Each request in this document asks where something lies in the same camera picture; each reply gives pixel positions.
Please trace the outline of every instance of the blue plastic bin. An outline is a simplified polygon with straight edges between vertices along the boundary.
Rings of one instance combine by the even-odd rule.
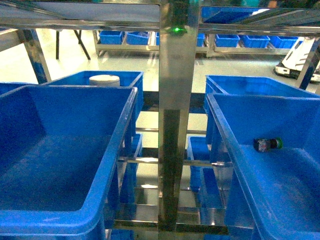
[[[298,97],[298,98],[319,98],[320,96],[269,77],[257,76],[222,76],[207,75],[205,94],[223,93],[237,95],[268,95],[280,97]],[[204,99],[204,110],[208,114],[206,143],[210,144],[212,140],[212,115],[208,106],[207,99]]]
[[[155,33],[155,44],[157,46],[159,46],[159,44],[160,44],[160,34],[159,34],[159,32]]]
[[[110,240],[135,240],[134,231],[113,229]]]
[[[258,8],[203,7],[201,17],[204,23],[230,24],[251,16]]]
[[[270,41],[268,36],[258,35],[240,35],[240,39],[246,48],[258,49],[265,49]]]
[[[126,33],[126,43],[130,45],[148,45],[150,34],[146,31]]]
[[[26,82],[0,82],[0,95],[26,85],[33,85],[33,84],[26,83]]]
[[[214,41],[217,47],[236,48],[240,41],[240,37],[238,35],[216,34]]]
[[[320,99],[219,93],[207,99],[254,219],[245,223],[261,239],[319,239]],[[254,139],[275,137],[282,149],[254,149]]]
[[[89,85],[89,78],[96,75],[116,75],[120,78],[120,86],[138,88],[138,97],[134,107],[132,135],[136,134],[136,120],[144,105],[143,75],[141,71],[80,71],[44,85]]]
[[[136,97],[136,88],[64,86],[0,96],[0,236],[105,239]]]
[[[100,32],[101,44],[120,45],[124,39],[124,31],[102,31]]]
[[[206,38],[206,36],[204,33],[199,33],[197,40],[196,40],[196,46],[202,47],[204,45],[205,38]]]
[[[226,235],[205,234],[203,240],[230,240],[230,237]]]
[[[206,145],[206,138],[189,136],[186,154],[188,160],[209,160],[210,154]],[[190,188],[193,192],[198,192],[201,186],[200,169],[200,166],[190,166]]]
[[[202,167],[200,169],[200,180],[201,186],[199,190],[199,198],[201,207],[212,209],[223,208],[215,172],[212,167]]]
[[[290,49],[298,40],[297,36],[269,36],[270,43],[277,49]]]
[[[132,140],[132,157],[142,157],[142,134],[136,134]],[[135,203],[135,186],[137,185],[137,163],[127,163],[121,192],[120,202],[123,204],[134,204]]]

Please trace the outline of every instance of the stainless steel frame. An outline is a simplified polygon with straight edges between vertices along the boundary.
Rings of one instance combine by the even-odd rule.
[[[118,212],[115,226],[118,228],[134,229],[136,226],[148,230],[159,231],[159,239],[174,239],[175,232],[207,232],[226,233],[223,227],[223,209],[199,209],[179,208],[178,200],[180,194],[180,180],[183,165],[199,164],[200,162],[185,161],[184,151],[187,135],[187,123],[189,117],[190,97],[192,79],[194,72],[194,61],[196,53],[196,39],[198,31],[207,34],[255,34],[255,35],[283,35],[320,37],[319,12],[301,12],[300,10],[281,10],[261,13],[246,20],[234,24],[212,24],[199,21],[200,7],[221,6],[234,7],[240,3],[237,1],[204,0],[102,0],[93,3],[91,0],[74,2],[71,0],[39,0],[29,1],[0,1],[0,10],[10,8],[9,14],[3,11],[0,17],[0,25],[19,30],[19,41],[22,41],[28,51],[32,66],[36,72],[39,83],[50,81],[49,71],[44,61],[43,52],[37,37],[35,28],[72,29],[72,30],[121,30],[121,31],[151,31],[160,32],[161,45],[159,47],[159,154],[158,160],[150,160],[150,163],[158,164],[158,206],[145,205],[123,205]],[[260,7],[266,7],[268,1],[261,1]],[[295,1],[278,1],[278,3],[290,3]],[[57,4],[70,8],[85,9],[85,14],[80,18],[72,16],[75,12],[61,13]],[[159,21],[133,21],[95,19],[90,15],[94,12],[97,4],[108,7],[108,4],[123,5],[158,5],[160,12]],[[309,8],[310,6],[283,6],[286,8]],[[17,38],[10,32],[6,38],[12,39],[10,44],[0,42],[0,50],[18,43]],[[97,35],[94,35],[96,46],[99,45]],[[157,51],[158,49],[147,49],[143,51]],[[128,46],[117,46],[117,48],[131,48]],[[97,54],[101,50],[107,50],[98,46]],[[215,51],[228,52],[226,49]],[[305,68],[315,65],[314,55],[310,54]],[[299,79],[308,82],[308,71],[303,70]],[[136,159],[139,163],[146,159]],[[127,163],[134,159],[121,159],[119,163],[119,184],[124,174],[123,169]],[[204,210],[213,221],[205,224],[199,222],[199,212]],[[195,221],[186,221],[183,216],[195,216]]]

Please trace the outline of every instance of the floor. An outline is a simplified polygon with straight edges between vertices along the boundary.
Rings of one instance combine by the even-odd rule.
[[[37,30],[45,59],[52,80],[83,71],[83,70],[117,70],[142,71],[143,90],[158,91],[159,58],[156,53],[134,54],[128,52],[105,53],[97,57],[93,34],[91,31],[82,32],[82,40],[91,60],[87,60],[78,40],[72,30],[63,30],[60,33],[60,59],[56,60],[56,31],[50,29]],[[205,75],[230,76],[263,76],[277,79],[294,86],[295,80],[280,77],[274,74],[273,68],[282,56],[268,55],[222,55],[215,58],[197,57],[194,64],[192,92],[204,93],[206,86]],[[13,47],[0,52],[0,80],[1,82],[37,83],[24,46]],[[315,92],[318,85],[310,84],[307,88]],[[206,130],[207,117],[205,114],[190,114],[188,129]],[[157,112],[141,112],[137,127],[158,128]],[[157,148],[158,134],[143,133],[143,146]],[[138,184],[157,185],[157,165],[141,164],[138,168]],[[181,187],[189,186],[190,168],[184,167]],[[156,194],[150,193],[146,203],[157,204]],[[187,196],[181,199],[180,205],[188,205]]]

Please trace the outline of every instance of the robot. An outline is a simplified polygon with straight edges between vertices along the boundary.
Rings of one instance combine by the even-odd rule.
[[[310,37],[299,37],[288,54],[274,68],[275,74],[288,78],[297,79],[315,39]],[[320,83],[320,62],[312,75],[311,83]]]

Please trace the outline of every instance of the white container lid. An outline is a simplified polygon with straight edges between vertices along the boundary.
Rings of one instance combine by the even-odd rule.
[[[89,78],[89,84],[103,87],[120,87],[120,77],[116,75],[95,75]]]

